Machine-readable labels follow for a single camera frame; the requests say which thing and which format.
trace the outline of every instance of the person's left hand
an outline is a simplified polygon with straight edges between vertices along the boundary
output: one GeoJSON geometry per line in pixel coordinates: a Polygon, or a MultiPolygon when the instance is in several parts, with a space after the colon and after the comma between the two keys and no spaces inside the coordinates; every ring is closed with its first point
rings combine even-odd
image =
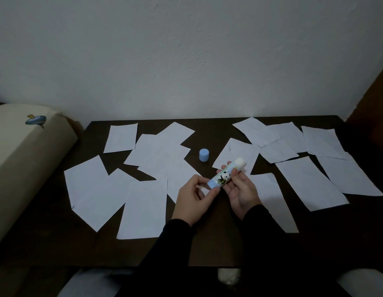
{"type": "Polygon", "coordinates": [[[193,226],[194,223],[201,219],[220,192],[220,188],[215,187],[204,197],[203,192],[196,186],[207,184],[208,181],[208,178],[193,175],[180,188],[172,219],[181,219],[190,226],[193,226]]]}

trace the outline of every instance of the glue stick cap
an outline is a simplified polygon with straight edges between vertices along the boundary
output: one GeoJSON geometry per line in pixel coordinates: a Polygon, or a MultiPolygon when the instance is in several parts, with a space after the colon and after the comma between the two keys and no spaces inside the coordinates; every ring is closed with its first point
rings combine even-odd
{"type": "Polygon", "coordinates": [[[200,161],[207,161],[209,159],[209,150],[201,149],[200,150],[200,161]]]}
{"type": "Polygon", "coordinates": [[[246,166],[246,161],[242,157],[238,157],[236,160],[234,160],[234,163],[238,171],[246,166]]]}

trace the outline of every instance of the panda illustration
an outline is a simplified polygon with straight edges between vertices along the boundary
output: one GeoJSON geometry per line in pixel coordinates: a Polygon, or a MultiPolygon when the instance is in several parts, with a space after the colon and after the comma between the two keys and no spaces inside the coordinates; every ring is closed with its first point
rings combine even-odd
{"type": "Polygon", "coordinates": [[[226,181],[229,180],[229,179],[230,179],[230,173],[227,172],[227,171],[224,171],[224,172],[220,175],[220,177],[218,178],[218,182],[219,182],[220,184],[225,184],[226,181]]]}

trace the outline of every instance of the hand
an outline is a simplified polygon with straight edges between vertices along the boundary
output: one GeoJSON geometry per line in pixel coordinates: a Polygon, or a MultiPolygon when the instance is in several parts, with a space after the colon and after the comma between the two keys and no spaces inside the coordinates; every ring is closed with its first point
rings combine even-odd
{"type": "Polygon", "coordinates": [[[245,175],[244,172],[238,172],[237,169],[231,171],[231,180],[223,185],[224,191],[230,199],[231,208],[238,218],[244,219],[245,214],[253,206],[261,204],[258,190],[253,182],[245,175]]]}
{"type": "Polygon", "coordinates": [[[181,219],[190,226],[201,219],[220,192],[220,189],[216,187],[204,196],[203,192],[196,186],[207,184],[208,181],[208,178],[194,175],[180,188],[172,219],[181,219]]]}

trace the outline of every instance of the brown wooden furniture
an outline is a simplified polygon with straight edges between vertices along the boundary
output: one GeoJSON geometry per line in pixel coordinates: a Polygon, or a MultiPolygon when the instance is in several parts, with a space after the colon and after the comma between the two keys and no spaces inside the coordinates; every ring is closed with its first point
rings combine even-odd
{"type": "MultiPolygon", "coordinates": [[[[211,166],[230,137],[248,142],[232,126],[243,119],[92,122],[1,242],[0,265],[138,265],[155,239],[117,240],[123,208],[96,233],[71,210],[63,171],[99,154],[108,173],[120,168],[139,180],[151,180],[137,167],[123,164],[130,151],[103,154],[110,125],[138,122],[138,138],[142,133],[157,134],[177,121],[195,130],[182,144],[191,148],[185,160],[201,175],[211,178],[216,173],[211,166]],[[199,161],[201,148],[210,151],[208,162],[199,161]]],[[[293,121],[297,126],[336,128],[344,149],[354,156],[383,192],[383,157],[337,116],[269,117],[259,120],[267,125],[293,121]]],[[[310,157],[322,170],[315,156],[310,157]]],[[[253,174],[261,173],[273,173],[278,180],[300,231],[289,236],[303,248],[324,263],[335,263],[339,269],[371,267],[383,270],[383,197],[346,195],[349,205],[310,212],[277,167],[259,156],[253,174]]],[[[167,197],[167,219],[170,219],[173,209],[174,203],[167,197]]],[[[221,192],[195,226],[189,264],[242,265],[244,253],[238,224],[228,197],[221,192]]]]}

